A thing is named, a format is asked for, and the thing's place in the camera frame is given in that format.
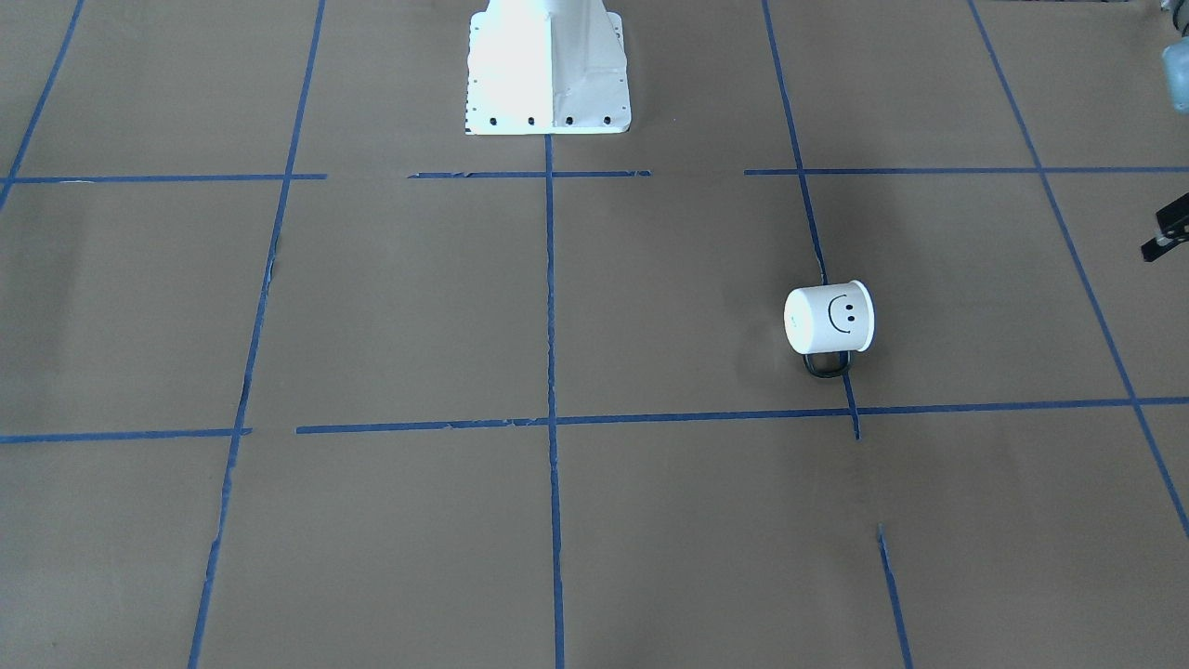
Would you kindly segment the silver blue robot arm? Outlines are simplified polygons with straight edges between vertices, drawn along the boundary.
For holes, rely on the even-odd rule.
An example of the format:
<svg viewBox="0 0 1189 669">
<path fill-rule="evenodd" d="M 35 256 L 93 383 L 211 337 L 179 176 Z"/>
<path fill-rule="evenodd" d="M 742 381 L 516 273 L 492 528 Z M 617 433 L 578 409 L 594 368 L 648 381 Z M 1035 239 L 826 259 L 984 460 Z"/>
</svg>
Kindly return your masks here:
<svg viewBox="0 0 1189 669">
<path fill-rule="evenodd" d="M 1159 52 L 1159 72 L 1165 91 L 1165 101 L 1171 115 L 1178 119 L 1171 144 L 1185 141 L 1185 113 L 1188 113 L 1188 27 L 1185 27 L 1185 1 L 1159 1 L 1158 8 L 1165 15 L 1170 30 L 1169 42 Z M 1188 203 L 1185 194 L 1163 204 L 1155 214 L 1156 233 L 1141 244 L 1141 259 L 1158 261 L 1182 245 L 1185 245 Z"/>
</svg>

